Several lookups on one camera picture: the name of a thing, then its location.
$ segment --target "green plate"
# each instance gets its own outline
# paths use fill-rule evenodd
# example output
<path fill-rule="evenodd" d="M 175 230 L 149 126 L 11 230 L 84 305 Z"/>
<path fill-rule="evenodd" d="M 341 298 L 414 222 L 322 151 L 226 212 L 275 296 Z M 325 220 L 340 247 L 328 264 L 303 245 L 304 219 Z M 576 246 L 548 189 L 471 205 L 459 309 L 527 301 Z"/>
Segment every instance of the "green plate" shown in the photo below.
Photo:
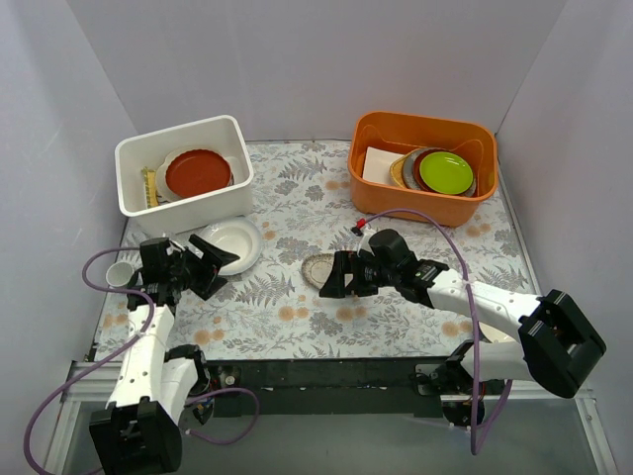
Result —
<path fill-rule="evenodd" d="M 450 151 L 427 155 L 419 174 L 430 189 L 444 195 L 459 195 L 473 184 L 473 169 L 464 158 Z"/>

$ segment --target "cable connector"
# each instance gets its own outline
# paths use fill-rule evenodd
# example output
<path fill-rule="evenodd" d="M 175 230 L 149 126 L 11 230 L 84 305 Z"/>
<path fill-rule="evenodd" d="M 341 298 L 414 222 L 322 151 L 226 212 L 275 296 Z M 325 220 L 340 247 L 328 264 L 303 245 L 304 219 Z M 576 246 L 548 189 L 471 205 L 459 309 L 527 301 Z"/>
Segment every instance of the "cable connector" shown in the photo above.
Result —
<path fill-rule="evenodd" d="M 356 222 L 356 226 L 354 228 L 352 228 L 352 232 L 355 233 L 357 236 L 362 237 L 363 236 L 363 232 L 361 231 L 363 229 L 363 227 L 367 224 L 367 220 L 365 219 L 361 219 L 358 220 Z"/>

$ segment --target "table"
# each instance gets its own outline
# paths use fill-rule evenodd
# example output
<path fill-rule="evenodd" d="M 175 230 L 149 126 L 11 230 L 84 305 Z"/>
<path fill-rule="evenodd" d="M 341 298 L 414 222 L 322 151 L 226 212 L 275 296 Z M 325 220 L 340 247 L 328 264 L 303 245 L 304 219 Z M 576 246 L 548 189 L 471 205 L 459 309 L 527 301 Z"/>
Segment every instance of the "table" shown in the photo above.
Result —
<path fill-rule="evenodd" d="M 262 232 L 264 249 L 248 271 L 230 277 L 209 301 L 187 292 L 178 305 L 168 345 L 197 343 L 208 360 L 446 355 L 472 326 L 466 317 L 425 309 L 393 289 L 363 299 L 320 299 L 305 282 L 309 255 L 354 248 L 349 229 L 363 215 L 349 196 L 349 142 L 250 144 L 255 171 L 254 209 L 248 216 Z M 418 258 L 459 269 L 448 243 L 432 225 L 384 218 Z M 525 256 L 499 190 L 466 225 L 449 229 L 475 279 L 510 291 L 533 293 Z M 176 238 L 186 240 L 188 234 Z M 148 238 L 130 221 L 123 245 Z M 119 260 L 139 265 L 136 252 Z M 95 338 L 95 359 L 127 336 L 126 299 L 111 294 Z"/>

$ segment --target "yellow plate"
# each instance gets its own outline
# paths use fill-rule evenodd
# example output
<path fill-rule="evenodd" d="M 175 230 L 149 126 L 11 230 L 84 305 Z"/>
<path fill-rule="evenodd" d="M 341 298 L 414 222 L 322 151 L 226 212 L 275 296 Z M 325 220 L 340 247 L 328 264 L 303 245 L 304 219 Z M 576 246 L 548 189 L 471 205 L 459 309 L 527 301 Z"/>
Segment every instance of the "yellow plate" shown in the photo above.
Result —
<path fill-rule="evenodd" d="M 397 159 L 394 163 L 392 163 L 392 166 L 389 169 L 389 173 L 392 175 L 392 181 L 395 185 L 400 186 L 401 188 L 407 188 L 405 182 L 403 181 L 403 167 L 405 166 L 405 160 L 407 157 L 408 154 Z"/>

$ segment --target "cable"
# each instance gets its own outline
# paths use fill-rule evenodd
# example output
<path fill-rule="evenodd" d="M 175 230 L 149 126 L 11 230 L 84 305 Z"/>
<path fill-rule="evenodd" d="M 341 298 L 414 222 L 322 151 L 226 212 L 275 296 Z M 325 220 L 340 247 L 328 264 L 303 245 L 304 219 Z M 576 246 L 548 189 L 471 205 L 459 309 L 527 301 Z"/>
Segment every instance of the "cable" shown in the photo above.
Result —
<path fill-rule="evenodd" d="M 195 404 L 199 401 L 204 401 L 209 398 L 215 398 L 216 396 L 219 396 L 220 394 L 229 394 L 229 393 L 247 394 L 248 396 L 253 398 L 253 401 L 255 402 L 255 414 L 251 418 L 250 423 L 248 423 L 248 426 L 246 427 L 246 429 L 244 429 L 240 434 L 228 440 L 219 440 L 219 439 L 211 437 L 210 435 L 206 435 L 205 433 L 202 433 L 198 430 L 192 430 L 190 428 L 185 430 L 185 433 L 191 434 L 197 438 L 201 438 L 202 440 L 205 440 L 208 443 L 212 443 L 215 445 L 231 445 L 232 443 L 236 443 L 238 440 L 242 440 L 243 438 L 245 438 L 248 435 L 248 433 L 253 429 L 253 427 L 255 426 L 255 423 L 257 422 L 257 418 L 259 417 L 259 400 L 257 399 L 257 396 L 255 396 L 255 393 L 253 393 L 252 391 L 246 388 L 224 388 L 224 389 L 219 389 L 217 391 L 212 391 L 211 393 L 203 394 L 202 396 L 196 396 L 195 398 L 191 398 L 187 400 L 187 404 L 188 405 Z"/>
<path fill-rule="evenodd" d="M 444 231 L 444 229 L 440 226 L 439 223 L 437 223 L 435 220 L 433 220 L 430 216 L 421 213 L 420 211 L 417 210 L 412 210 L 409 208 L 395 208 L 393 210 L 387 210 L 387 211 L 383 211 L 382 213 L 378 213 L 376 215 L 371 216 L 370 218 L 367 219 L 362 219 L 359 220 L 358 223 L 356 224 L 356 228 L 357 229 L 361 229 L 363 226 L 365 226 L 366 224 L 371 223 L 372 221 L 382 217 L 382 216 L 387 216 L 387 215 L 391 215 L 393 213 L 411 213 L 413 215 L 417 215 L 420 216 L 426 220 L 428 220 L 430 223 L 432 223 L 444 236 L 444 238 L 446 239 L 446 241 L 448 242 L 448 244 L 451 246 L 451 248 L 453 249 L 453 252 L 455 253 L 455 256 L 457 257 L 457 260 L 459 260 L 460 266 L 462 267 L 462 278 L 464 279 L 464 281 L 466 282 L 466 294 L 468 295 L 468 304 L 470 307 L 470 312 L 471 312 L 471 319 L 473 320 L 473 356 L 474 356 L 474 364 L 473 364 L 473 394 L 472 394 L 472 398 L 473 401 L 478 401 L 479 400 L 479 371 L 480 371 L 480 360 L 479 360 L 479 340 L 480 340 L 480 329 L 479 329 L 479 318 L 477 316 L 477 308 L 475 306 L 475 296 L 473 295 L 473 289 L 471 287 L 471 284 L 468 280 L 468 267 L 466 266 L 466 261 L 464 260 L 464 257 L 462 257 L 462 254 L 460 253 L 459 249 L 457 248 L 457 245 L 455 245 L 455 242 L 453 241 L 453 239 L 451 239 L 451 236 L 448 235 L 448 233 L 446 233 L 446 231 Z M 511 380 L 507 380 L 507 382 L 505 383 L 505 387 L 503 388 L 503 391 L 501 392 L 501 396 L 499 397 L 497 403 L 495 404 L 495 407 L 493 408 L 493 412 L 491 413 L 491 415 L 488 417 L 488 419 L 483 423 L 478 425 L 477 424 L 477 404 L 473 404 L 472 408 L 471 408 L 471 453 L 473 455 L 477 455 L 480 450 L 482 449 L 482 446 L 484 444 L 484 441 L 486 440 L 486 437 L 488 436 L 488 432 L 490 431 L 493 422 L 497 419 L 498 415 L 501 413 L 501 410 L 503 409 L 503 407 L 505 406 L 505 403 L 507 402 L 507 398 L 510 395 L 510 390 L 512 389 L 512 381 Z M 482 430 L 482 436 L 480 437 L 479 440 L 477 440 L 477 429 L 480 428 Z"/>
<path fill-rule="evenodd" d="M 48 404 L 50 404 L 57 396 L 62 394 L 64 391 L 66 391 L 70 386 L 75 384 L 77 381 L 79 381 L 82 378 L 85 378 L 87 375 L 89 375 L 93 371 L 96 371 L 97 369 L 102 367 L 104 364 L 112 361 L 117 356 L 119 356 L 120 354 L 122 354 L 125 351 L 127 351 L 128 349 L 130 349 L 140 339 L 140 335 L 143 334 L 144 332 L 146 332 L 146 330 L 149 328 L 149 325 L 151 324 L 151 320 L 154 317 L 154 304 L 151 301 L 151 298 L 147 294 L 145 294 L 144 292 L 140 292 L 139 290 L 133 290 L 133 289 L 110 289 L 108 287 L 103 287 L 103 286 L 100 286 L 100 285 L 93 284 L 88 279 L 88 269 L 90 268 L 90 265 L 92 265 L 92 263 L 96 259 L 98 259 L 99 257 L 101 257 L 102 255 L 105 255 L 105 254 L 110 254 L 112 252 L 120 252 L 120 251 L 124 251 L 124 250 L 138 250 L 138 248 L 137 247 L 116 247 L 116 248 L 106 249 L 106 250 L 102 250 L 100 252 L 97 252 L 95 255 L 90 257 L 88 259 L 88 261 L 84 264 L 83 269 L 81 270 L 81 278 L 83 279 L 84 283 L 88 287 L 90 287 L 91 289 L 94 289 L 94 290 L 98 290 L 100 292 L 113 292 L 113 293 L 116 293 L 116 294 L 132 294 L 132 295 L 138 295 L 139 297 L 142 297 L 147 302 L 147 304 L 149 306 L 149 314 L 147 315 L 147 319 L 145 320 L 144 325 L 140 328 L 140 331 L 138 333 L 135 333 L 128 341 L 126 341 L 123 344 L 123 346 L 121 346 L 119 349 L 117 349 L 117 350 L 113 351 L 112 353 L 110 353 L 108 356 L 106 356 L 101 361 L 97 361 L 92 366 L 84 369 L 79 374 L 77 374 L 76 376 L 73 376 L 68 381 L 63 383 L 61 386 L 59 386 L 57 389 L 55 389 L 52 393 L 50 393 L 42 401 L 42 403 L 38 406 L 38 408 L 33 412 L 33 415 L 29 419 L 29 423 L 27 424 L 27 428 L 25 429 L 25 432 L 24 432 L 23 450 L 24 450 L 24 456 L 27 459 L 27 463 L 29 463 L 31 468 L 33 468 L 36 471 L 36 473 L 38 473 L 40 475 L 54 475 L 54 474 L 44 470 L 44 468 L 41 467 L 38 464 L 38 462 L 36 462 L 36 460 L 35 460 L 35 458 L 33 456 L 33 453 L 31 451 L 31 435 L 33 433 L 33 428 L 34 428 L 34 426 L 36 424 L 36 421 L 38 420 L 38 418 L 40 417 L 40 415 L 42 414 L 42 412 L 46 408 L 46 406 L 48 406 Z M 95 469 L 95 470 L 91 470 L 90 472 L 87 472 L 85 475 L 92 475 L 92 474 L 95 474 L 95 473 L 99 473 L 101 470 L 102 470 L 101 468 L 98 468 L 98 469 Z"/>

